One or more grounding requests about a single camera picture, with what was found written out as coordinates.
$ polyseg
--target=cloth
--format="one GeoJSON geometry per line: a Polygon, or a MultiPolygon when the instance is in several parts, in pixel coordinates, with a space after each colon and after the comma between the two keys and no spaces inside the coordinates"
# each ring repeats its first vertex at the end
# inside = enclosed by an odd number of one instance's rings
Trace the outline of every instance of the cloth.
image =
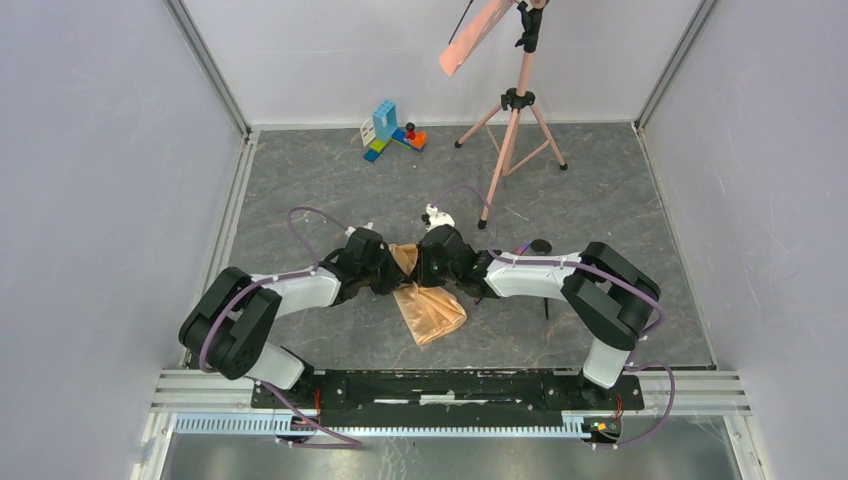
{"type": "MultiPolygon", "coordinates": [[[[418,247],[415,244],[389,245],[389,251],[400,269],[409,275],[415,267],[418,247]]],[[[447,335],[461,327],[468,318],[456,297],[442,287],[420,287],[413,283],[392,294],[418,345],[447,335]]]]}

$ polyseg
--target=robotic arm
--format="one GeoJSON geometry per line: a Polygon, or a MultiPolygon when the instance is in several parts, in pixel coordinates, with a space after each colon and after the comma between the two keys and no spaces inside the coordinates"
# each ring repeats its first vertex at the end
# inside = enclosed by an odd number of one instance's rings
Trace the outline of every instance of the robotic arm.
{"type": "Polygon", "coordinates": [[[493,256],[472,249],[449,215],[428,209],[422,218],[430,228],[418,245],[416,266],[408,277],[380,234],[357,228],[344,248],[297,278],[277,281],[278,276],[250,276],[235,267],[223,270],[180,329],[180,343],[198,354],[210,342],[205,360],[225,377],[265,380],[297,401],[311,395],[313,369],[294,353],[266,341],[277,317],[339,305],[363,287],[387,295],[412,281],[425,287],[453,283],[474,297],[528,295],[568,301],[595,337],[581,375],[604,389],[616,384],[652,308],[617,285],[603,290],[601,277],[564,262],[594,267],[655,300],[660,295],[656,283],[603,243],[592,242],[580,253],[517,262],[511,254],[495,251],[493,256]],[[250,291],[232,313],[224,313],[236,294],[255,282],[267,285],[250,291]],[[223,323],[208,340],[222,313],[223,323]]]}

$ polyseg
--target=white wall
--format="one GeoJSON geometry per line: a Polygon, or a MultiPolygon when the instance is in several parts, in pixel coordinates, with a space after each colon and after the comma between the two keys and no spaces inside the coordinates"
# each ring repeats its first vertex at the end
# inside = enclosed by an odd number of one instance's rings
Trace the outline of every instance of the white wall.
{"type": "Polygon", "coordinates": [[[647,146],[776,478],[845,478],[848,3],[721,2],[647,146]]]}
{"type": "MultiPolygon", "coordinates": [[[[474,2],[467,20],[487,2],[474,2]]],[[[473,123],[515,86],[521,27],[509,12],[448,77],[439,54],[467,3],[186,0],[239,106],[260,125],[359,125],[384,99],[401,121],[473,123]]],[[[548,120],[634,119],[697,4],[554,0],[531,81],[548,120]]]]}
{"type": "Polygon", "coordinates": [[[239,136],[161,1],[0,3],[0,477],[124,478],[239,136]]]}

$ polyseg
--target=gray floor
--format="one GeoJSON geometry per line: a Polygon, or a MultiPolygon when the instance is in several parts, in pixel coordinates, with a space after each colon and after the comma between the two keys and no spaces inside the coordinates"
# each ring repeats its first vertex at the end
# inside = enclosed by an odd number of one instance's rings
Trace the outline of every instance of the gray floor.
{"type": "MultiPolygon", "coordinates": [[[[624,435],[653,425],[624,419],[624,435]]],[[[363,451],[292,450],[273,438],[175,435],[163,478],[187,479],[741,479],[721,418],[672,417],[650,440],[591,452],[579,440],[363,438],[363,451]]]]}
{"type": "MultiPolygon", "coordinates": [[[[453,143],[466,127],[424,130],[429,143],[423,153],[393,144],[374,164],[362,159],[358,130],[263,132],[230,264],[252,273],[306,267],[308,254],[285,219],[288,209],[301,204],[354,225],[373,221],[390,243],[416,242],[424,234],[424,205],[459,182],[485,191],[497,158],[485,131],[456,149],[453,143]]],[[[504,128],[493,130],[502,135],[504,128]]],[[[498,248],[511,251],[544,238],[554,253],[564,254],[592,240],[608,243],[656,280],[670,314],[637,361],[710,364],[680,259],[630,126],[562,124],[551,130],[569,170],[561,172],[548,149],[501,181],[495,196],[498,248]]],[[[523,125],[516,159],[543,140],[537,126],[523,125]]],[[[494,229],[477,230],[478,205],[472,194],[457,192],[441,206],[466,241],[482,249],[494,229]]],[[[296,225],[322,254],[344,244],[342,232],[318,215],[300,215],[296,225]]],[[[586,358],[591,335],[564,302],[552,302],[546,321],[539,299],[474,306],[461,292],[457,296],[468,312],[465,325],[422,347],[413,342],[393,297],[370,291],[334,308],[281,318],[270,339],[317,368],[569,367],[586,358]]]]}

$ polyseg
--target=black round object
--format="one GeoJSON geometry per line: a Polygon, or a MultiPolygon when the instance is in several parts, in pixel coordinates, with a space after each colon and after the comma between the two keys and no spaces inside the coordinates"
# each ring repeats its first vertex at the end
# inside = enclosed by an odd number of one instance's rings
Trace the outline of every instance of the black round object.
{"type": "Polygon", "coordinates": [[[537,238],[530,242],[530,250],[533,250],[533,253],[536,255],[544,256],[550,254],[554,250],[554,247],[551,246],[551,242],[537,238]]]}

